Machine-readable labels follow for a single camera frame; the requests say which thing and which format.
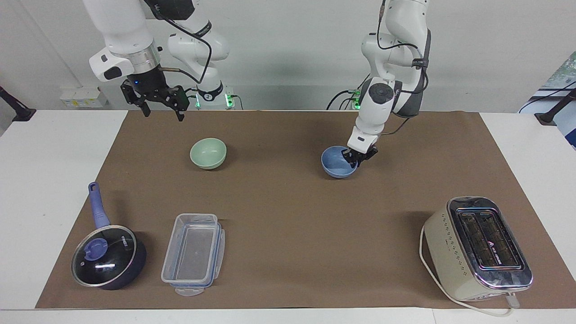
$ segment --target brown table mat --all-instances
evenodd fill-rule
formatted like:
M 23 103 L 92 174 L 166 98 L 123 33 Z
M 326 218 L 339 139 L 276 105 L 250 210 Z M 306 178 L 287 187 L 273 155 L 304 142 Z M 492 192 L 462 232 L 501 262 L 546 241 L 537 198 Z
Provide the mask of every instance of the brown table mat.
M 460 195 L 494 200 L 532 268 L 522 308 L 576 308 L 576 282 L 476 113 L 424 112 L 383 136 L 351 177 L 324 173 L 322 151 L 345 145 L 353 112 L 131 111 L 98 175 L 113 224 L 145 243 L 146 266 L 119 291 L 78 285 L 77 244 L 93 231 L 87 201 L 37 308 L 458 308 L 418 256 L 423 223 Z M 400 120 L 391 117 L 386 131 Z M 195 167 L 190 147 L 222 139 L 228 157 Z M 160 280 L 174 219 L 214 213 L 226 230 L 220 276 L 198 296 Z M 504 298 L 475 304 L 505 308 Z

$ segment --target black round joint cap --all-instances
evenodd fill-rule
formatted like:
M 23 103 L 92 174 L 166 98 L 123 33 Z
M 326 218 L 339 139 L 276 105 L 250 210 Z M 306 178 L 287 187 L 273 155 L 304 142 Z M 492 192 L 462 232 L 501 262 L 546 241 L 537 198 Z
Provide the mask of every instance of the black round joint cap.
M 368 89 L 368 95 L 375 103 L 384 104 L 394 98 L 394 90 L 387 84 L 376 83 Z

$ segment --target green bowl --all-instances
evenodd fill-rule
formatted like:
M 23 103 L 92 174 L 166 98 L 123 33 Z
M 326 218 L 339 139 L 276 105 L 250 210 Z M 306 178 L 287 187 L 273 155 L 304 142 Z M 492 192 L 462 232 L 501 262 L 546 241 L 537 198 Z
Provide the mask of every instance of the green bowl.
M 219 167 L 225 158 L 226 145 L 217 138 L 200 140 L 190 150 L 190 160 L 206 170 Z

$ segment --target blue bowl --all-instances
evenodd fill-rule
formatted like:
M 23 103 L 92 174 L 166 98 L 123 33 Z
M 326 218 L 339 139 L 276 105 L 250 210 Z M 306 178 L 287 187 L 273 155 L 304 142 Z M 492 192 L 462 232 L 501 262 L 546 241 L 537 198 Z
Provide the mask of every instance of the blue bowl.
M 350 166 L 342 156 L 345 149 L 343 146 L 330 146 L 322 152 L 322 167 L 329 176 L 342 179 L 356 171 L 357 166 Z

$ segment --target bowl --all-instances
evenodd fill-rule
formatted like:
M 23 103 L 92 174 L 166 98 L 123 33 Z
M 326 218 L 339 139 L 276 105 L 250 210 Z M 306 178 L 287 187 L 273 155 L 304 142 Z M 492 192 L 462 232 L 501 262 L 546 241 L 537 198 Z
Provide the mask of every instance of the bowl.
M 351 166 L 344 157 L 342 151 L 347 148 L 343 146 L 330 146 L 322 152 L 322 167 L 326 173 L 337 179 L 346 178 L 356 171 L 357 165 Z
M 190 150 L 190 160 L 205 170 L 219 167 L 225 158 L 226 145 L 217 138 L 200 140 Z

